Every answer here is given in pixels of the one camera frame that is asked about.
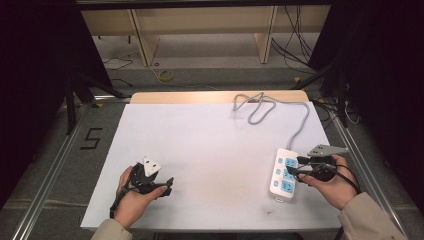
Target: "beige sleeve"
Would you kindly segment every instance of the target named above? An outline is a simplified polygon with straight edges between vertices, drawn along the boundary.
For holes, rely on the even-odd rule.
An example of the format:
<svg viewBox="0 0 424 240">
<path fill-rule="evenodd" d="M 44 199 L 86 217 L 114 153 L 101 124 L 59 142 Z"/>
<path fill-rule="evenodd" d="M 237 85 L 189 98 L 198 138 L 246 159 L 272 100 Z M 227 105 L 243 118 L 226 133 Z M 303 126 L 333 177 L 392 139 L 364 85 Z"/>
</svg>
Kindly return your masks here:
<svg viewBox="0 0 424 240">
<path fill-rule="evenodd" d="M 100 224 L 91 240 L 131 240 L 132 234 L 113 219 L 107 219 Z"/>
<path fill-rule="evenodd" d="M 342 210 L 339 220 L 349 240 L 406 239 L 372 198 L 361 193 Z"/>
</svg>

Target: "black tape marking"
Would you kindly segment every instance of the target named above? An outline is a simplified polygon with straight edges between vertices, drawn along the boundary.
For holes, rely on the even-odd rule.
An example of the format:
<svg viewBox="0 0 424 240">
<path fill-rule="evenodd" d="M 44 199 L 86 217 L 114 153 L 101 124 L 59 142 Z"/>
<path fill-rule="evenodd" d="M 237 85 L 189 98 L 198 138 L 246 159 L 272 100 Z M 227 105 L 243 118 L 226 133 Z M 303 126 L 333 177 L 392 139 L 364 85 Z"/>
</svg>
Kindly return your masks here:
<svg viewBox="0 0 424 240">
<path fill-rule="evenodd" d="M 91 150 L 91 149 L 96 149 L 97 148 L 97 144 L 99 144 L 100 138 L 90 138 L 91 131 L 94 131 L 94 130 L 99 131 L 99 130 L 103 130 L 103 128 L 90 128 L 88 130 L 87 136 L 85 136 L 85 141 L 86 142 L 88 142 L 88 141 L 95 141 L 96 143 L 94 144 L 93 147 L 81 147 L 80 148 L 81 150 Z"/>
</svg>

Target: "table surface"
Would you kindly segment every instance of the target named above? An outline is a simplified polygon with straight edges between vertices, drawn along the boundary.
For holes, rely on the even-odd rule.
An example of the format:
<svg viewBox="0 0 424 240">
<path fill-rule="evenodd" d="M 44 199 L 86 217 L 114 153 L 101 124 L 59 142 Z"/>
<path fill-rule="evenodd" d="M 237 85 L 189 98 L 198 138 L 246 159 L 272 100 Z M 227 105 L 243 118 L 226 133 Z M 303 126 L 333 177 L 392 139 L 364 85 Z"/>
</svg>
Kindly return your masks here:
<svg viewBox="0 0 424 240">
<path fill-rule="evenodd" d="M 338 211 L 306 184 L 296 184 L 295 198 L 289 202 L 278 203 L 269 194 L 276 151 L 299 127 L 305 107 L 279 104 L 263 123 L 252 126 L 246 119 L 254 103 L 231 117 L 235 115 L 231 115 L 229 102 L 239 93 L 254 96 L 260 92 L 134 94 L 81 227 L 94 230 L 108 217 L 115 191 L 111 186 L 123 169 L 147 156 L 162 165 L 156 182 L 174 177 L 174 186 L 171 196 L 152 202 L 133 228 L 157 232 L 338 228 Z M 302 91 L 264 93 L 282 101 L 308 100 Z M 271 105 L 264 104 L 264 109 Z M 302 155 L 317 144 L 328 144 L 315 109 L 308 104 L 311 113 L 293 145 L 293 151 Z"/>
</svg>

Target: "white power strip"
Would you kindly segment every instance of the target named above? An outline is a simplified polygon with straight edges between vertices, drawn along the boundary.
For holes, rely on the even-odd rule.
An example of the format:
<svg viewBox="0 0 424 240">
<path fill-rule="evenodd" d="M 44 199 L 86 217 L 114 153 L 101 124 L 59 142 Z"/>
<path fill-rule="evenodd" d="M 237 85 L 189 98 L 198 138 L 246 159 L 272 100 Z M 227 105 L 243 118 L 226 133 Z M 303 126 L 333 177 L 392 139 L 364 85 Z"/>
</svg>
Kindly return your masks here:
<svg viewBox="0 0 424 240">
<path fill-rule="evenodd" d="M 287 171 L 287 166 L 297 168 L 299 154 L 279 148 L 275 157 L 269 191 L 277 202 L 291 200 L 294 196 L 296 179 Z"/>
</svg>

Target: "human hand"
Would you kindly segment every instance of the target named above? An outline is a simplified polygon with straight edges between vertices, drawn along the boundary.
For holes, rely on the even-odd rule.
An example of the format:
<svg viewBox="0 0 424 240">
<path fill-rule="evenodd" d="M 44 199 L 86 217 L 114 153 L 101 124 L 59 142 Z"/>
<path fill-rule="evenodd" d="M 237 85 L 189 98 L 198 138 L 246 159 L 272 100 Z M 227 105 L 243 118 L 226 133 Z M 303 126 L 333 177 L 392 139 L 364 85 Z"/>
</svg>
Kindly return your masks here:
<svg viewBox="0 0 424 240">
<path fill-rule="evenodd" d="M 132 167 L 130 166 L 122 173 L 116 194 L 120 193 L 131 173 L 131 170 Z M 162 186 L 145 195 L 139 194 L 135 191 L 128 191 L 119 202 L 114 219 L 125 229 L 129 230 L 131 225 L 143 215 L 144 210 L 149 203 L 160 197 L 167 188 L 167 186 Z"/>
<path fill-rule="evenodd" d="M 346 159 L 343 157 L 333 155 L 333 159 L 336 161 L 336 165 L 347 167 Z M 356 184 L 355 177 L 345 167 L 338 166 L 337 172 Z M 342 210 L 357 195 L 356 190 L 346 180 L 337 175 L 328 182 L 322 182 L 305 174 L 300 174 L 299 177 L 305 183 L 315 187 L 333 207 L 339 210 Z"/>
</svg>

